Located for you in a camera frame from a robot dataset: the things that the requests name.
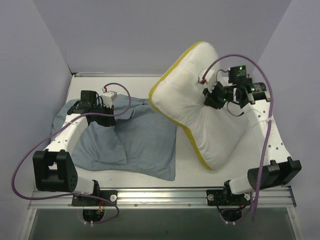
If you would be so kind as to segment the white pillow yellow trim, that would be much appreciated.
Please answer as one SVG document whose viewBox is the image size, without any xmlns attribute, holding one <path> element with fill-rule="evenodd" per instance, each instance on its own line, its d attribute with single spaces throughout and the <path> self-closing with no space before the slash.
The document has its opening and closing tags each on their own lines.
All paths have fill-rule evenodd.
<svg viewBox="0 0 320 240">
<path fill-rule="evenodd" d="M 218 59 L 214 47 L 199 41 L 189 47 L 149 91 L 151 106 L 181 127 L 199 162 L 207 169 L 220 169 L 246 133 L 245 116 L 232 116 L 226 108 L 205 105 L 198 82 L 201 71 Z"/>
</svg>

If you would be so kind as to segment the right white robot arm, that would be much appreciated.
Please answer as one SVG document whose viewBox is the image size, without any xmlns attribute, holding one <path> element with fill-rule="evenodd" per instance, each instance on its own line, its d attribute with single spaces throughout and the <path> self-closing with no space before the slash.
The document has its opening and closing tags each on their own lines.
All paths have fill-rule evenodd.
<svg viewBox="0 0 320 240">
<path fill-rule="evenodd" d="M 204 104 L 217 110 L 228 107 L 229 103 L 237 105 L 242 110 L 241 115 L 249 121 L 260 152 L 257 168 L 225 182 L 221 197 L 232 205 L 245 193 L 288 184 L 301 171 L 302 165 L 299 160 L 292 159 L 281 139 L 266 84 L 254 83 L 244 65 L 226 70 L 229 77 L 226 85 L 218 81 L 218 73 L 218 70 L 203 69 L 198 76 L 198 82 L 207 85 L 203 90 Z"/>
</svg>

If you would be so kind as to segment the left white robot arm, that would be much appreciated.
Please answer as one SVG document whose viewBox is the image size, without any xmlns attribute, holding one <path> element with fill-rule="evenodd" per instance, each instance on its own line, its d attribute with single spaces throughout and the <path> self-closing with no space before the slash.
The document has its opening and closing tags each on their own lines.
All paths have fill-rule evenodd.
<svg viewBox="0 0 320 240">
<path fill-rule="evenodd" d="M 72 153 L 91 123 L 115 126 L 113 101 L 117 96 L 115 91 L 106 91 L 102 95 L 92 90 L 81 91 L 80 100 L 66 112 L 62 131 L 43 151 L 33 154 L 35 183 L 39 191 L 83 194 L 83 200 L 90 206 L 101 201 L 101 193 L 96 190 L 97 181 L 78 176 Z"/>
</svg>

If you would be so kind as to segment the grey-blue pillowcase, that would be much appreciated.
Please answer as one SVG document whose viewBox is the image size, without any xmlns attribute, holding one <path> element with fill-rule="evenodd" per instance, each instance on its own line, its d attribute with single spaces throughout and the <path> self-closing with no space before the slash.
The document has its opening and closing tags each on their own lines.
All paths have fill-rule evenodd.
<svg viewBox="0 0 320 240">
<path fill-rule="evenodd" d="M 89 171 L 130 171 L 173 181 L 177 126 L 148 99 L 120 94 L 113 104 L 114 112 L 121 113 L 116 125 L 90 123 L 71 154 L 73 163 Z"/>
</svg>

